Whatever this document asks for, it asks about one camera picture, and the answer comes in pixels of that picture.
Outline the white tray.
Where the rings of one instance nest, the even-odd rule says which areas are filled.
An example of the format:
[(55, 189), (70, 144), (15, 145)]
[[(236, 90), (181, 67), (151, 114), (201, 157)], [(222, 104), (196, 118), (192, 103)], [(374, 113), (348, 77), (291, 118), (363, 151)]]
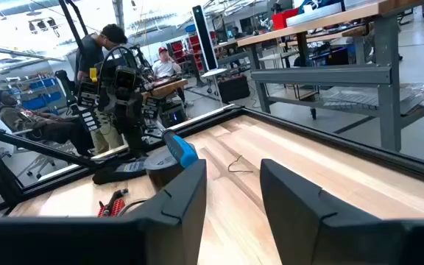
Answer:
[(335, 15), (345, 11), (343, 2), (338, 1), (332, 4), (316, 6), (307, 2), (306, 5), (300, 5), (297, 8), (297, 14), (286, 19), (286, 26), (292, 27), (298, 24), (304, 24), (329, 15)]

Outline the red storage bin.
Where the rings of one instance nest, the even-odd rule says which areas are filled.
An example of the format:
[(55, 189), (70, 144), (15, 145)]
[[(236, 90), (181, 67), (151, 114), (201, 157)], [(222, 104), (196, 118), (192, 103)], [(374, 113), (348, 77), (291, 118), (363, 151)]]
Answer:
[(276, 13), (276, 14), (272, 15), (272, 22), (273, 22), (274, 30), (286, 28), (287, 27), (286, 20), (288, 18), (292, 18), (292, 17), (298, 15), (298, 13), (299, 13), (299, 8), (294, 8), (294, 9), (291, 9), (291, 10), (285, 10), (283, 12)]

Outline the black equipment case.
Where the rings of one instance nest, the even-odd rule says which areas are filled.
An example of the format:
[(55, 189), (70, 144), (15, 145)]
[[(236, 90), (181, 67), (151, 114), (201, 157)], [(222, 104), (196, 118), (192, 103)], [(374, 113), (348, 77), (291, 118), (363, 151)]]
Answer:
[(249, 85), (244, 75), (231, 77), (230, 79), (218, 82), (218, 86), (222, 102), (224, 103), (250, 96)]

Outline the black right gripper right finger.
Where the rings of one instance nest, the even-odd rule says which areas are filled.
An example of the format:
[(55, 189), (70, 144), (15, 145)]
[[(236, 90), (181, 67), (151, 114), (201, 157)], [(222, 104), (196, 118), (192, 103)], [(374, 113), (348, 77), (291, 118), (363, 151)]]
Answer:
[(424, 219), (379, 219), (271, 159), (260, 182), (283, 265), (424, 265)]

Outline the grey duct tape roll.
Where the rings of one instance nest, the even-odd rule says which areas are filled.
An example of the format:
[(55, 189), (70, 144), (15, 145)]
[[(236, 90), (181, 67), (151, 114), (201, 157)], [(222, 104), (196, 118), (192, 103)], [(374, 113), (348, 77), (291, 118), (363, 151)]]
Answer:
[(156, 191), (161, 190), (183, 171), (183, 167), (167, 148), (156, 150), (147, 157), (144, 168)]

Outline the blue black handled screwdriver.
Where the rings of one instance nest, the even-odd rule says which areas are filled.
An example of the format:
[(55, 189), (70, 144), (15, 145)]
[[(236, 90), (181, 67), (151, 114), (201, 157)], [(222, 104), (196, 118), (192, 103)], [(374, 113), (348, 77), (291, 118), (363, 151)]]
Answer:
[(174, 159), (185, 169), (198, 160), (195, 149), (173, 130), (164, 130), (162, 139)]

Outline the round grey stand base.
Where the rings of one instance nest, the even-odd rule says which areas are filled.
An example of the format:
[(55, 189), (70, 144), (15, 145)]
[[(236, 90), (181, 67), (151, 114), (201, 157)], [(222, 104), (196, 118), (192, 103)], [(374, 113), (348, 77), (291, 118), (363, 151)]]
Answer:
[(213, 84), (214, 84), (214, 89), (212, 89), (211, 84), (208, 84), (208, 89), (207, 92), (208, 93), (212, 93), (213, 95), (218, 97), (218, 101), (220, 103), (221, 106), (224, 105), (224, 102), (222, 100), (222, 95), (219, 91), (219, 84), (217, 81), (217, 77), (223, 73), (225, 73), (227, 71), (226, 68), (217, 68), (214, 70), (210, 70), (207, 71), (206, 73), (204, 73), (201, 78), (206, 78), (207, 81), (212, 80)]

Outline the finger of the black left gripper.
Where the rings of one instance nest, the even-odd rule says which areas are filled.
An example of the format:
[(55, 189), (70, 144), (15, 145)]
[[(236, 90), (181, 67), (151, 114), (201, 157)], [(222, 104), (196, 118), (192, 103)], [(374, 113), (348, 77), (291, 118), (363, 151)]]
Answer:
[(129, 147), (141, 146), (141, 119), (133, 111), (127, 112), (129, 129), (127, 130), (127, 143)]
[(127, 144), (127, 139), (125, 136), (127, 118), (124, 110), (117, 110), (115, 112), (116, 118), (116, 129), (118, 130), (119, 135), (122, 137), (124, 144)]

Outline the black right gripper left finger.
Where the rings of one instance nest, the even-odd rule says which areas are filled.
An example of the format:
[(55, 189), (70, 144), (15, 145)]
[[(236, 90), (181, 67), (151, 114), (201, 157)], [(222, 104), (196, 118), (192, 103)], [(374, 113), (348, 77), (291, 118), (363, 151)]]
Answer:
[(0, 218), (0, 265), (197, 265), (206, 185), (199, 159), (122, 216)]

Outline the person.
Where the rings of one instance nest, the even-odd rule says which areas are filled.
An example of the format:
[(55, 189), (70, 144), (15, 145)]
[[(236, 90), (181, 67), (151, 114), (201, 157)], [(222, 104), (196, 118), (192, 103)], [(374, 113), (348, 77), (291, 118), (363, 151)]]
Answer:
[[(75, 61), (75, 84), (79, 85), (85, 77), (89, 77), (89, 70), (97, 63), (104, 60), (103, 49), (110, 51), (112, 48), (127, 43), (124, 30), (117, 24), (108, 24), (102, 31), (86, 35), (81, 43), (84, 53), (78, 49)], [(91, 131), (93, 145), (97, 154), (102, 154), (124, 144), (122, 136), (115, 128), (109, 117), (100, 113), (101, 127)]]
[(159, 60), (152, 66), (155, 79), (173, 77), (182, 73), (181, 67), (169, 56), (167, 48), (161, 46), (158, 49), (158, 55)]
[(35, 131), (43, 141), (65, 144), (70, 141), (77, 152), (92, 157), (94, 148), (91, 134), (77, 117), (63, 118), (51, 113), (27, 110), (17, 104), (17, 100), (6, 91), (0, 90), (0, 119), (13, 131)]

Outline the tall black tower panel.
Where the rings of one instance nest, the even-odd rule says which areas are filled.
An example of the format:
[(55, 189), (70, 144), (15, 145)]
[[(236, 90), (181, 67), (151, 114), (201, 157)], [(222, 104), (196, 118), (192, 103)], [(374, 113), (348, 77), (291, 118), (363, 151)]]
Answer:
[(218, 63), (202, 6), (193, 6), (192, 15), (206, 68), (208, 71), (215, 70), (218, 68)]

